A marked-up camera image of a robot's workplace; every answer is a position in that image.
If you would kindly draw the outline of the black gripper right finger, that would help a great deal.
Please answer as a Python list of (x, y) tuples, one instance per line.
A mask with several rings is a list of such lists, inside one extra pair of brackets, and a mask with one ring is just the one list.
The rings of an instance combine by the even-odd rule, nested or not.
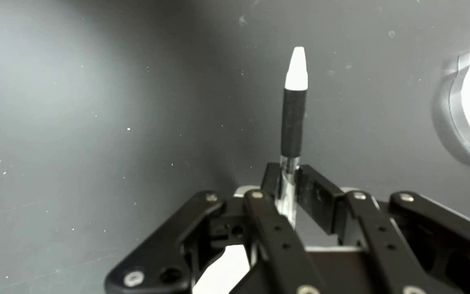
[(327, 234), (339, 232), (340, 203), (345, 191), (317, 172), (311, 165), (303, 165), (301, 173), (301, 208), (316, 221)]

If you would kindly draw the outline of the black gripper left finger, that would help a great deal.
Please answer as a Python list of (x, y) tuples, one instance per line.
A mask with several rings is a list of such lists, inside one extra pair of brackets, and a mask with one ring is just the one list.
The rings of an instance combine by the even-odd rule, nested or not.
[(268, 164), (265, 168), (265, 177), (262, 180), (262, 190), (273, 199), (282, 196), (282, 165), (280, 164)]

